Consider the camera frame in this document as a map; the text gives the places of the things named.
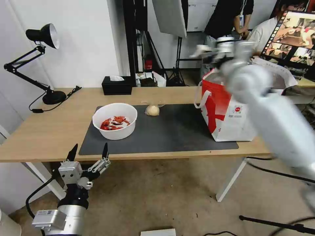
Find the white shirt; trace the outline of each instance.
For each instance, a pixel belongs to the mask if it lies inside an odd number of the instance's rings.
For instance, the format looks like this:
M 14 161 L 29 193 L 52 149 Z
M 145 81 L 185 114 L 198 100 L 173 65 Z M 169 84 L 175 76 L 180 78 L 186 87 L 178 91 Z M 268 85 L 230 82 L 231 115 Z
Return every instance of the white shirt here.
M 277 22 L 278 20 L 276 17 L 271 18 L 259 24 L 253 29 L 253 31 L 247 37 L 247 40 L 256 42 L 255 51 L 263 51 L 263 48 L 267 44 L 267 41 L 269 40 L 270 36 L 273 33 L 273 30 L 277 25 Z

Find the desk lamp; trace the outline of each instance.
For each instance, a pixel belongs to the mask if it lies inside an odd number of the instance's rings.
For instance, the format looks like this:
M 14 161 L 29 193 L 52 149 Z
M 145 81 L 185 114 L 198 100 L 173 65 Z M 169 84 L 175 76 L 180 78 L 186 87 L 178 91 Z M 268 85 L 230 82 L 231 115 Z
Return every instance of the desk lamp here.
M 26 80 L 27 82 L 41 88 L 46 92 L 46 94 L 43 96 L 43 102 L 48 105 L 58 104 L 66 100 L 67 96 L 62 91 L 53 91 L 50 86 L 45 86 L 44 84 L 33 80 L 26 75 L 23 75 L 22 73 L 18 72 L 17 69 L 24 66 L 25 64 L 31 62 L 32 60 L 40 57 L 41 55 L 45 54 L 45 46 L 41 44 L 41 42 L 44 42 L 48 46 L 59 49 L 59 38 L 57 35 L 57 31 L 55 29 L 55 26 L 53 24 L 47 24 L 44 25 L 40 30 L 36 29 L 28 29 L 26 30 L 26 37 L 34 41 L 37 47 L 35 47 L 33 50 L 29 51 L 28 53 L 24 54 L 23 56 L 20 56 L 16 60 L 5 64 L 4 69 L 6 71 L 9 71 L 18 77 Z M 39 54 L 35 55 L 31 59 L 27 59 L 24 61 L 21 61 L 24 57 L 32 54 L 33 52 L 38 51 Z

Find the plastic bowl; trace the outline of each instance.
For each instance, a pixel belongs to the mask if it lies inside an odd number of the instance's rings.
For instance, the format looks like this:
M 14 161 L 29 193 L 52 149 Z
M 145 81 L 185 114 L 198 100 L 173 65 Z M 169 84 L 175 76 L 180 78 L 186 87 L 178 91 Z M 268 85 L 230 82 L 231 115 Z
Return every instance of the plastic bowl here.
M 100 129 L 104 120 L 113 118 L 114 116 L 125 116 L 129 119 L 130 125 L 118 130 Z M 105 138 L 119 140 L 132 134 L 136 127 L 137 116 L 138 112 L 133 106 L 126 103 L 112 103 L 98 109 L 92 117 L 92 122 L 94 127 L 97 128 Z

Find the lamp base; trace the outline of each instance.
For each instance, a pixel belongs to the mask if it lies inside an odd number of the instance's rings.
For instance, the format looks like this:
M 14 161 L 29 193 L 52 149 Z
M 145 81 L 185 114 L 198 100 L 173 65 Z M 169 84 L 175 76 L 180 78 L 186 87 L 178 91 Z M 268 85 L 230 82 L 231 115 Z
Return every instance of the lamp base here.
M 47 105 L 54 105 L 66 100 L 67 96 L 62 91 L 51 91 L 43 97 L 43 102 Z

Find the black tissue box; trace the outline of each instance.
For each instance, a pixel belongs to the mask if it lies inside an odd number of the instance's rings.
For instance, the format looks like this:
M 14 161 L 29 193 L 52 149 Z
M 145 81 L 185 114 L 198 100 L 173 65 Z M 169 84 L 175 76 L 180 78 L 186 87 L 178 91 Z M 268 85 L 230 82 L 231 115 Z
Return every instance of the black tissue box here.
M 121 76 L 124 81 L 111 81 L 109 76 L 105 76 L 102 82 L 104 95 L 127 95 L 131 94 L 132 86 L 128 82 L 130 76 Z

